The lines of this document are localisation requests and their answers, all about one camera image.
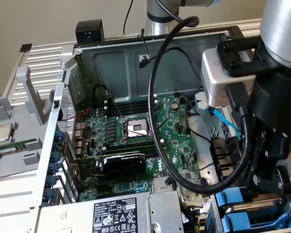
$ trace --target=sticker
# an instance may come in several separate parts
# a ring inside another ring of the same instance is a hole
[[[139,55],[139,62],[141,62],[145,58],[149,59],[149,54]]]
[[[200,211],[200,213],[207,213],[210,208],[210,198],[203,198],[203,210]]]
[[[94,204],[93,233],[136,233],[137,199]]]
[[[14,151],[16,151],[16,148],[12,147],[12,148],[8,148],[8,149],[0,150],[0,154],[11,153],[11,152],[14,152]]]

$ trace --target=chip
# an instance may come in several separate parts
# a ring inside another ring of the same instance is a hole
[[[186,179],[190,179],[190,178],[192,178],[192,177],[191,177],[191,174],[190,174],[190,173],[185,173],[185,178],[186,178]]]

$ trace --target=blue cable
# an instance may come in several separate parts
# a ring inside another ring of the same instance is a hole
[[[205,109],[205,112],[206,113],[209,113],[209,109],[208,108],[206,108]],[[222,120],[222,122],[223,123],[225,123],[226,125],[229,125],[229,126],[231,126],[233,129],[234,129],[234,131],[235,131],[235,133],[236,133],[236,136],[237,136],[237,138],[238,138],[238,140],[241,140],[241,137],[240,137],[240,135],[239,135],[239,133],[238,133],[238,131],[237,131],[237,128],[236,128],[236,126],[233,124],[233,123],[231,123],[231,122],[229,122],[218,110],[214,110],[213,111],[213,114],[215,114],[220,120]]]
[[[136,193],[139,193],[140,191],[144,190],[146,188],[146,183],[144,184],[143,187],[136,188]]]

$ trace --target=green circuit board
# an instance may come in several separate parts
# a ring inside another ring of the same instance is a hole
[[[179,97],[162,96],[158,97],[159,105],[155,112],[157,126],[163,121],[159,128],[160,138],[163,139],[162,146],[174,167],[179,174],[193,183],[200,183],[198,172],[189,171],[186,168],[183,158],[187,160],[194,152],[194,144],[191,134],[187,134],[184,104],[180,104]],[[171,105],[176,103],[178,109],[172,109]],[[115,194],[129,194],[139,192],[153,192],[154,180],[156,178],[168,178],[169,173],[158,157],[156,148],[151,137],[127,138],[123,141],[123,119],[120,116],[105,117],[101,114],[102,108],[91,109],[83,118],[83,122],[89,126],[91,130],[86,133],[85,140],[91,143],[95,142],[95,148],[88,150],[82,147],[81,156],[75,163],[80,168],[83,180],[82,192],[80,193],[80,201],[95,200],[104,197],[110,197]],[[147,120],[147,113],[133,114],[122,116],[125,120]],[[125,148],[125,145],[135,142],[141,143],[141,146]],[[103,162],[103,158],[108,156],[141,153],[148,155],[146,157],[146,172],[138,178],[127,180],[108,180],[103,173],[93,173],[96,161]],[[198,169],[198,164],[192,158],[189,163],[192,169]],[[183,187],[177,186],[179,196],[189,204],[201,205],[201,195],[196,195]]]

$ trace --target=cpu socket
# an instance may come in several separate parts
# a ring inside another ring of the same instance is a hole
[[[149,130],[149,122],[147,119],[128,119],[123,124],[122,141],[127,142],[128,139],[138,137],[149,137],[151,131]]]

